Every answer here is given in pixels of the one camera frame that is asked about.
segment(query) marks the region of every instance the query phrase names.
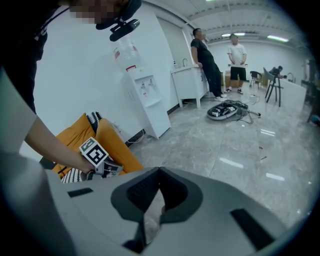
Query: chair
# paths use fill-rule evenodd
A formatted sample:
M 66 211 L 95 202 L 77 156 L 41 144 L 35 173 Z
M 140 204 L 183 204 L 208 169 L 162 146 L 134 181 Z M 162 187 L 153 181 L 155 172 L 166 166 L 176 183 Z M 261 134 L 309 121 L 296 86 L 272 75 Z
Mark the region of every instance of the chair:
M 251 82 L 250 82 L 250 87 L 251 87 L 251 83 L 253 82 L 253 86 L 255 86 L 255 82 L 258 82 L 258 89 L 259 89 L 259 84 L 260 87 L 262 87 L 262 75 L 261 73 L 257 72 L 257 71 L 250 71 L 250 75 L 252 77 Z
M 280 86 L 280 78 L 274 76 L 273 74 L 270 74 L 265 68 L 263 68 L 263 71 L 264 71 L 265 78 L 267 80 L 270 80 L 270 83 L 268 85 L 268 89 L 266 90 L 266 94 L 265 94 L 265 97 L 264 97 L 265 99 L 267 98 L 269 89 L 271 87 L 271 91 L 270 91 L 270 94 L 268 96 L 268 99 L 266 100 L 266 103 L 268 103 L 274 87 L 275 87 L 275 102 L 277 102 L 277 88 L 278 88 L 279 89 L 279 108 L 280 108 L 281 107 L 281 89 L 283 89 L 283 87 Z

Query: black shorts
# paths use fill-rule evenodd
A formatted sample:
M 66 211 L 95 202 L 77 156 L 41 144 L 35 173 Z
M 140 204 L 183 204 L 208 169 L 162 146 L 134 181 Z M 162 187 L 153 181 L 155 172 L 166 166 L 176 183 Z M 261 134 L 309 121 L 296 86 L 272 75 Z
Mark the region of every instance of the black shorts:
M 241 81 L 246 81 L 246 69 L 244 67 L 232 66 L 230 70 L 230 80 L 238 80 L 238 75 Z

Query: orange cushion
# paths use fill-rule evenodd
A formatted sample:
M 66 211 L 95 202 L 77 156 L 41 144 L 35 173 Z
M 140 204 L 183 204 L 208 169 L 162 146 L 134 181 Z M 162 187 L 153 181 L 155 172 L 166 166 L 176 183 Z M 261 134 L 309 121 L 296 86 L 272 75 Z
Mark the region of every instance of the orange cushion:
M 121 172 L 120 175 L 136 172 L 144 168 L 107 119 L 103 118 L 99 121 L 95 139 L 116 163 L 123 166 L 124 172 Z
M 68 148 L 80 152 L 79 147 L 90 137 L 95 138 L 96 134 L 87 119 L 86 113 L 84 113 L 73 125 L 62 131 L 56 137 Z M 72 169 L 67 167 L 61 172 L 63 168 L 65 168 L 65 166 L 57 164 L 52 170 L 56 173 L 60 172 L 59 176 L 62 178 Z

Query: white t-shirt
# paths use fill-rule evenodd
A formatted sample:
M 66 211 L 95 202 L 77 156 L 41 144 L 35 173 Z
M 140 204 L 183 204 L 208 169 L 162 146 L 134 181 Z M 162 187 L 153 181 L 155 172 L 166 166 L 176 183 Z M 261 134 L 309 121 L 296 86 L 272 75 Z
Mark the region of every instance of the white t-shirt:
M 245 64 L 240 65 L 240 63 L 245 59 L 244 55 L 247 54 L 246 49 L 242 44 L 230 44 L 228 46 L 228 54 L 232 54 L 232 59 L 235 61 L 235 64 L 231 63 L 231 67 L 246 68 Z

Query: baseboard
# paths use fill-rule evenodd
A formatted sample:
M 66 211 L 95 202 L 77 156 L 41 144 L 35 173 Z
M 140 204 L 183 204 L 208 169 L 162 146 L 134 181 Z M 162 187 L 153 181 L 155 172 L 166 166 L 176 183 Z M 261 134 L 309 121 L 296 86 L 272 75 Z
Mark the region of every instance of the baseboard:
M 176 111 L 179 108 L 179 104 L 175 105 L 174 107 L 170 108 L 167 111 L 168 116 L 170 114 L 172 114 L 174 111 Z M 128 141 L 125 143 L 127 145 L 127 147 L 130 147 L 132 144 L 134 144 L 135 142 L 137 142 L 142 135 L 146 133 L 144 130 L 139 131 L 136 135 L 134 135 L 132 138 L 128 139 Z
M 177 104 L 177 105 L 175 105 L 174 107 L 170 108 L 170 109 L 167 111 L 168 116 L 169 116 L 170 114 L 172 114 L 174 111 L 176 111 L 178 108 L 179 108 L 179 104 Z
M 128 139 L 128 141 L 125 142 L 126 146 L 130 147 L 132 144 L 137 142 L 145 133 L 145 130 L 139 131 L 136 135 L 134 135 L 132 138 Z

